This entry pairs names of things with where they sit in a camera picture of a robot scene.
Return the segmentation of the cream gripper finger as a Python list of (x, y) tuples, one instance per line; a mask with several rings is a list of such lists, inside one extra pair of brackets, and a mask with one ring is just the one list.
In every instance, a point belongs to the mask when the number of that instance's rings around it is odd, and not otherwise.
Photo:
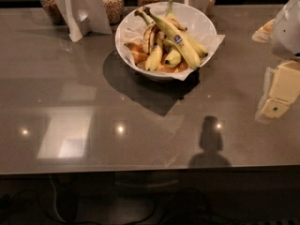
[(257, 31), (252, 35), (252, 39), (260, 43), (269, 43), (271, 41), (271, 33), (273, 30), (275, 20), (270, 20), (261, 26)]
[(264, 73), (263, 95), (255, 120), (267, 123), (280, 118), (300, 96), (300, 63), (285, 61)]

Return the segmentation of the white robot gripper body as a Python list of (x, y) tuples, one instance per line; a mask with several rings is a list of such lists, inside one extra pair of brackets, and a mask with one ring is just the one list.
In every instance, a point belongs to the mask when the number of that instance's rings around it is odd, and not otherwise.
[(283, 59), (300, 59), (300, 0), (289, 0), (276, 16), (271, 47)]

